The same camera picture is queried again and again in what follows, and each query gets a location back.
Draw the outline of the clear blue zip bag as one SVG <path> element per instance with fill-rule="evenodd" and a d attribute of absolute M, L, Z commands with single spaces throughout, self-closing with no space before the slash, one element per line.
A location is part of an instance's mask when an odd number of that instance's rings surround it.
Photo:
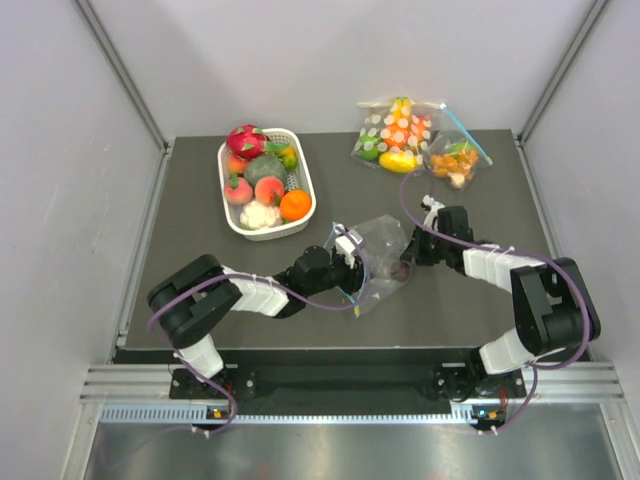
<path fill-rule="evenodd" d="M 330 252 L 336 252 L 334 248 L 336 233 L 333 229 L 336 224 L 339 223 L 332 224 L 323 245 Z M 400 260 L 409 240 L 400 221 L 388 214 L 345 228 L 357 231 L 363 238 L 358 253 L 363 254 L 368 280 L 359 292 L 351 295 L 339 289 L 353 306 L 354 315 L 358 318 L 409 281 L 412 267 Z"/>

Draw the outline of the orange fake peach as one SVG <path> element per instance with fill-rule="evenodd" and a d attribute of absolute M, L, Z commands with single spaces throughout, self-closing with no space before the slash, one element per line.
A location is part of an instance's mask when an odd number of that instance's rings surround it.
<path fill-rule="evenodd" d="M 254 188 L 256 199 L 267 206 L 278 206 L 285 194 L 284 183 L 275 176 L 261 178 Z"/>

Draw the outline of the red fake dragon fruit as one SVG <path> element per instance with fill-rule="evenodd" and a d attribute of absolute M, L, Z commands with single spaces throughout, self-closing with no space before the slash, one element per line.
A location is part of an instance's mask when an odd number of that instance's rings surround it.
<path fill-rule="evenodd" d="M 246 124 L 234 128 L 226 139 L 230 151 L 245 160 L 252 160 L 267 151 L 267 135 L 257 126 Z"/>

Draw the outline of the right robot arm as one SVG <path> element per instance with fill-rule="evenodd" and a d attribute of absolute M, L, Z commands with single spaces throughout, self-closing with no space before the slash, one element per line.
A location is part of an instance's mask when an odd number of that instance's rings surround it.
<path fill-rule="evenodd" d="M 465 362 L 474 393 L 490 395 L 502 385 L 504 374 L 600 336 L 597 310 L 574 260 L 541 260 L 477 242 L 465 208 L 447 207 L 429 195 L 421 208 L 425 218 L 415 227 L 403 261 L 415 266 L 444 263 L 512 298 L 514 328 L 473 349 Z"/>

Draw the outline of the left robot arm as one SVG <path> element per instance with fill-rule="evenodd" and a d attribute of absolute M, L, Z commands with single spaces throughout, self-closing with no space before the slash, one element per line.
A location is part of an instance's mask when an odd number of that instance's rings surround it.
<path fill-rule="evenodd" d="M 211 331 L 230 312 L 288 318 L 309 305 L 312 296 L 340 289 L 359 292 L 366 269 L 357 251 L 341 253 L 312 246 L 284 271 L 268 277 L 241 273 L 204 254 L 151 289 L 147 304 L 177 352 L 194 369 L 192 384 L 205 396 L 226 387 L 227 374 Z"/>

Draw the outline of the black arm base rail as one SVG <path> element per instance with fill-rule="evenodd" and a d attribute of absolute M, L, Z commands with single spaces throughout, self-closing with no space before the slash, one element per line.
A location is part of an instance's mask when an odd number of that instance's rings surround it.
<path fill-rule="evenodd" d="M 474 387 L 467 348 L 229 349 L 214 377 L 240 414 L 431 414 L 525 397 L 514 371 Z"/>

